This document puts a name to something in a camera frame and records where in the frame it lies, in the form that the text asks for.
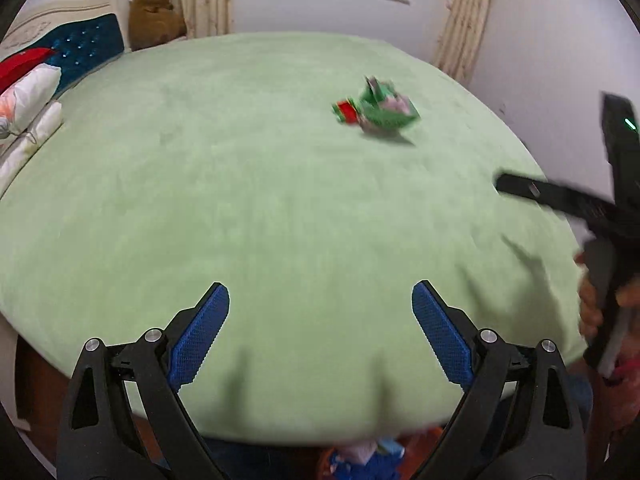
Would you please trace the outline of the right hand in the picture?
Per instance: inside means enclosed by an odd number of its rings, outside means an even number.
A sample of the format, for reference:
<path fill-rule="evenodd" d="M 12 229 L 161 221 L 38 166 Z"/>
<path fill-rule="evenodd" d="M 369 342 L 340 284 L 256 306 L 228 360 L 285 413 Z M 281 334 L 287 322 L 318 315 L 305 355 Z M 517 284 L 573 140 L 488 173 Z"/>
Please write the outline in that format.
<path fill-rule="evenodd" d="M 588 273 L 582 276 L 578 286 L 579 297 L 579 333 L 585 338 L 597 335 L 603 324 L 603 314 L 598 307 L 597 291 L 590 282 Z M 622 308 L 639 309 L 639 278 L 636 276 L 616 292 L 616 299 Z"/>

